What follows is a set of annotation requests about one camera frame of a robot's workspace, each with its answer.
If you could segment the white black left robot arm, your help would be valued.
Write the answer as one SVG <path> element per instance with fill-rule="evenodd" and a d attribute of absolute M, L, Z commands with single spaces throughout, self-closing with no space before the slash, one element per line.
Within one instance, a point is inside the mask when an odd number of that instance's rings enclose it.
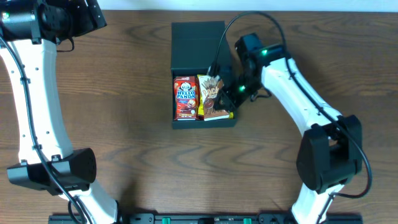
<path fill-rule="evenodd" d="M 20 134 L 19 162 L 7 177 L 67 200 L 75 223 L 117 223 L 118 203 L 96 181 L 93 150 L 76 150 L 68 138 L 57 90 L 57 46 L 105 25 L 96 0 L 1 2 L 1 58 Z"/>

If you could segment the red Hello Panda box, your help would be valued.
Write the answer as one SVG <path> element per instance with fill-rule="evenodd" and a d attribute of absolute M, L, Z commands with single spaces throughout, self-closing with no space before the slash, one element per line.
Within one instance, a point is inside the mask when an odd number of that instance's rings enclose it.
<path fill-rule="evenodd" d="M 198 85 L 195 76 L 174 78 L 175 121 L 198 119 Z"/>

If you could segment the black container box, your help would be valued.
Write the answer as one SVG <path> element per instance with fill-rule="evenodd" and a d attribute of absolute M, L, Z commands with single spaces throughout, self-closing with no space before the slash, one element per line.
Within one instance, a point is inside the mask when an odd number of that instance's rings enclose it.
<path fill-rule="evenodd" d="M 171 42 L 172 78 L 204 75 L 220 46 L 218 64 L 232 67 L 233 58 L 226 40 L 220 43 L 224 21 L 173 22 Z"/>

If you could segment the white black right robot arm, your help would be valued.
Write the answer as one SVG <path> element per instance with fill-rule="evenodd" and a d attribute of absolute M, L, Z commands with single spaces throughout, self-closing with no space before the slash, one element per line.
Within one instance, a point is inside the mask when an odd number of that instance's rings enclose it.
<path fill-rule="evenodd" d="M 242 36 L 235 49 L 243 66 L 237 79 L 223 78 L 213 107 L 235 111 L 260 88 L 275 96 L 302 135 L 296 160 L 303 182 L 286 223 L 362 223 L 359 215 L 327 215 L 337 193 L 361 172 L 358 145 L 347 134 L 361 138 L 361 123 L 344 117 L 310 86 L 283 45 L 262 45 L 256 34 Z"/>

